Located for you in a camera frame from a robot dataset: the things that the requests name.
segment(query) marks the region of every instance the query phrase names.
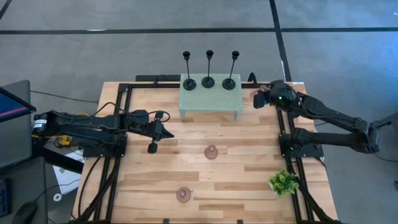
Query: wooden disc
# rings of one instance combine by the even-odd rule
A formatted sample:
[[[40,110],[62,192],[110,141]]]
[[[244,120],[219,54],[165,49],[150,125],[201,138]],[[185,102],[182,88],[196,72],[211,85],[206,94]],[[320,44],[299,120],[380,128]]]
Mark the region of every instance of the wooden disc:
[[[205,149],[205,156],[207,159],[216,159],[218,156],[218,150],[216,146],[210,145]]]
[[[177,190],[177,200],[179,202],[185,203],[191,199],[191,191],[188,187],[182,187]]]

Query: computer mouse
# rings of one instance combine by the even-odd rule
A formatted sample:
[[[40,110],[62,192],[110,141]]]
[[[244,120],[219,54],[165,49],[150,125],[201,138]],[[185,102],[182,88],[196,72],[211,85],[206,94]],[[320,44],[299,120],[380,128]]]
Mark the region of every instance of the computer mouse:
[[[36,209],[37,204],[35,202],[26,202],[18,209],[12,220],[12,224],[30,224]]]

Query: white paper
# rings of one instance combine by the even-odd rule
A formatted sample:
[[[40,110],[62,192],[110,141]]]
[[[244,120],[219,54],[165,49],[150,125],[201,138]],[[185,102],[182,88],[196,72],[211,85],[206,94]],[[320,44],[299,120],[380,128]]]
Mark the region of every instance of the white paper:
[[[71,152],[69,154],[66,154],[65,156],[84,163],[85,160],[84,160],[83,156],[80,156],[83,154],[83,150],[77,150],[75,152],[76,153]],[[55,176],[57,177],[58,185],[69,184],[70,182],[72,182],[74,180],[78,180],[81,177],[81,174],[77,174],[72,171],[65,170],[61,167],[57,167],[57,166],[52,166],[52,167],[54,168],[54,172],[55,172]],[[65,195],[65,194],[71,192],[72,190],[75,190],[76,188],[79,187],[79,183],[80,183],[80,181],[76,181],[70,185],[60,186],[61,194]]]

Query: wooden table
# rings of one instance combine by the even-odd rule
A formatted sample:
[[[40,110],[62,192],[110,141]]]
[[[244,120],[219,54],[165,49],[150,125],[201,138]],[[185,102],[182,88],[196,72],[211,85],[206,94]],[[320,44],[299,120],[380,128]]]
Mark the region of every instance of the wooden table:
[[[305,93],[304,84],[291,85]],[[118,86],[118,82],[104,83],[98,107],[116,101]],[[238,219],[244,223],[295,223],[292,197],[278,198],[267,183],[270,176],[286,167],[277,141],[277,113],[271,106],[254,109],[249,99],[253,90],[243,90],[244,111],[239,121],[234,120],[232,112],[190,112],[181,121],[178,88],[133,89],[129,110],[168,111],[171,119],[165,127],[175,138],[161,140],[157,154],[148,154],[150,139],[128,133],[112,222],[162,223],[169,218],[171,223],[236,223]],[[109,106],[99,116],[113,111]],[[312,120],[301,117],[295,119],[295,125],[315,129]],[[219,150],[214,160],[204,155],[210,144]],[[85,162],[82,180],[95,160],[90,158]],[[82,210],[98,191],[103,160],[88,180]],[[312,158],[304,158],[303,163],[310,193],[326,214],[337,218],[325,168]],[[181,187],[192,191],[187,203],[176,199],[176,191]],[[303,219],[307,219],[301,195],[299,199]],[[108,194],[104,197],[101,218],[105,216],[107,200]]]

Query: floor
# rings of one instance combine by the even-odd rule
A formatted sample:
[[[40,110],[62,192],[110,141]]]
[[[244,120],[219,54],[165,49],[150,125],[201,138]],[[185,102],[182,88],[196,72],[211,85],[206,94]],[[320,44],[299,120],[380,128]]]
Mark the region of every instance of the floor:
[[[8,0],[2,30],[145,29],[179,27],[273,27],[266,0]],[[397,27],[395,0],[276,0],[281,28]],[[330,108],[375,121],[398,110],[398,32],[282,33],[292,80]],[[181,56],[191,51],[191,72],[206,72],[205,50],[214,50],[214,73],[234,72],[270,81],[284,78],[273,32],[200,34],[0,35],[0,84],[30,80],[31,88],[97,100],[105,81],[133,81],[136,75],[185,72]],[[92,113],[94,103],[32,94],[38,113]],[[340,132],[329,124],[318,131]],[[381,130],[380,156],[398,160],[391,127]],[[346,223],[398,220],[398,163],[348,148],[324,146],[337,214]],[[48,186],[56,184],[47,167]],[[49,199],[55,192],[49,192]],[[75,193],[55,203],[49,217],[69,219]]]

